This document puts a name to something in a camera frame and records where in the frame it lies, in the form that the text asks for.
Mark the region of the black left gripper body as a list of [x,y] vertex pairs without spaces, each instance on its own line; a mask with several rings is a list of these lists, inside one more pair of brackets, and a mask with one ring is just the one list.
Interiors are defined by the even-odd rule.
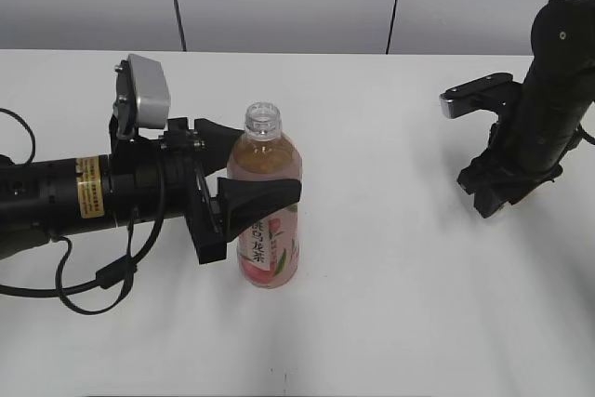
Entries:
[[227,257],[218,198],[206,186],[206,176],[195,150],[194,126],[186,118],[168,119],[158,139],[139,134],[133,139],[115,136],[115,118],[109,122],[112,153],[109,155],[108,209],[132,228],[150,221],[152,229],[139,252],[138,264],[155,245],[164,221],[183,217],[198,261],[218,262]]

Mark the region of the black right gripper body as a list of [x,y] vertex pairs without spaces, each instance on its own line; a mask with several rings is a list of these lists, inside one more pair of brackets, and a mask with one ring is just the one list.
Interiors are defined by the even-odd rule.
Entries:
[[522,181],[520,202],[562,173],[561,159],[581,140],[580,122],[580,104],[510,104],[492,125],[487,148],[465,168],[484,169],[485,183]]

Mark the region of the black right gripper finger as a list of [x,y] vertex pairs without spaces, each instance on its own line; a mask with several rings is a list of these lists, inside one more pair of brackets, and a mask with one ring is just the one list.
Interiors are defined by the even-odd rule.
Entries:
[[492,217],[502,206],[515,205],[522,196],[523,182],[477,183],[473,205],[482,218]]
[[485,186],[485,181],[486,171],[482,168],[464,168],[456,179],[464,192],[477,192]]

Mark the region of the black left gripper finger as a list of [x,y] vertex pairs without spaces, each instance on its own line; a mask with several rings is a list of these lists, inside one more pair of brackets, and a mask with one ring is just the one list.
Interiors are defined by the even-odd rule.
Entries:
[[194,133],[198,161],[208,177],[227,166],[232,149],[244,131],[200,118],[194,121]]
[[302,191],[298,179],[249,181],[218,179],[218,201],[225,241],[267,216],[299,202]]

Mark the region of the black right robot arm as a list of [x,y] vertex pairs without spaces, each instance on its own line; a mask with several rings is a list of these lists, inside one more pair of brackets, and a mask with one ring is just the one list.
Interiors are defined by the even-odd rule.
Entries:
[[531,30],[533,60],[520,83],[492,73],[445,90],[446,117],[496,114],[486,149],[457,182],[489,218],[562,174],[562,158],[588,139],[581,121],[594,102],[594,0],[549,0]]

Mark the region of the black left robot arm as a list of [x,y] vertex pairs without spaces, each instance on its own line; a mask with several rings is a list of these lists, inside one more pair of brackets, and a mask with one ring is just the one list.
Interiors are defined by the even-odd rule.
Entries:
[[109,154],[1,166],[1,246],[9,252],[50,239],[159,218],[183,217],[200,263],[268,215],[296,204],[297,179],[218,179],[240,129],[206,119],[170,118],[158,139],[112,139]]

